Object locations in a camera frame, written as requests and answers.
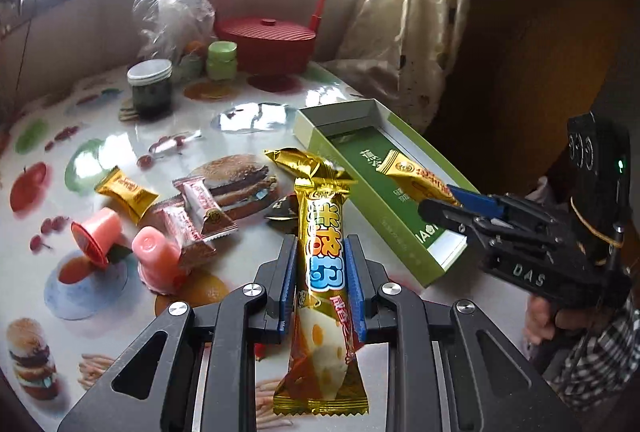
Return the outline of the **plaid sleeve forearm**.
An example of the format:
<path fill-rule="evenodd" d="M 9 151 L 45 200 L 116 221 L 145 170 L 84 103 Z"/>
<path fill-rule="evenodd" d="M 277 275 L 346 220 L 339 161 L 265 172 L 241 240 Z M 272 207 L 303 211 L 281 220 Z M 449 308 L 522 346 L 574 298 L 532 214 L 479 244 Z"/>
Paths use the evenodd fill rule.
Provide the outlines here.
<path fill-rule="evenodd" d="M 550 386 L 576 412 L 623 392 L 639 368 L 639 310 L 629 296 L 600 334 L 582 337 Z"/>

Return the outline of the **right hand on gripper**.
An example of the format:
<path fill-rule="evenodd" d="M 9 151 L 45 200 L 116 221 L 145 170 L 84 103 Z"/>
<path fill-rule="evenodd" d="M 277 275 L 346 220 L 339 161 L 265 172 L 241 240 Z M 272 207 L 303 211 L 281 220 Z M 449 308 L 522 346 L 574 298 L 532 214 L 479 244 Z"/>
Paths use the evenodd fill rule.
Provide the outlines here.
<path fill-rule="evenodd" d="M 541 345 L 550 341 L 558 329 L 576 329 L 579 326 L 579 316 L 569 309 L 561 309 L 559 313 L 552 311 L 552 304 L 541 296 L 529 296 L 523 334 L 524 338 L 533 345 Z"/>

